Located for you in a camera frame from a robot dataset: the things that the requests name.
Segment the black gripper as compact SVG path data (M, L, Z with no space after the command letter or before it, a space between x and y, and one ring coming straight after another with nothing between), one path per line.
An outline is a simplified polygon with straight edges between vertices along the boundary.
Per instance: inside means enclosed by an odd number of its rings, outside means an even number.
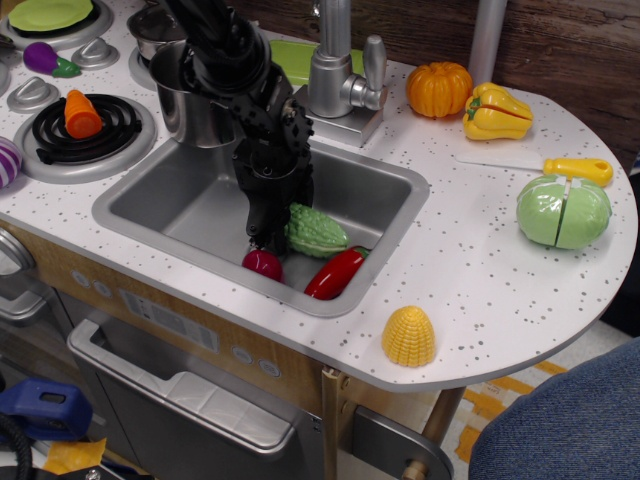
M298 152L243 139L232 156L239 188L249 200L246 233L251 245L276 256L287 252L286 225L292 203L314 202L311 148Z

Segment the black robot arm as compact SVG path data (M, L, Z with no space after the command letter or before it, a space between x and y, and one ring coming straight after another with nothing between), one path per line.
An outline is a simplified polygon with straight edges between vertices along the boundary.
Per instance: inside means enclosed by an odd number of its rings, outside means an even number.
M243 132L232 164L249 201L246 233L255 247L282 256L291 204L313 202L313 122L269 42L235 9L223 1L162 5L186 33L183 86L226 108Z

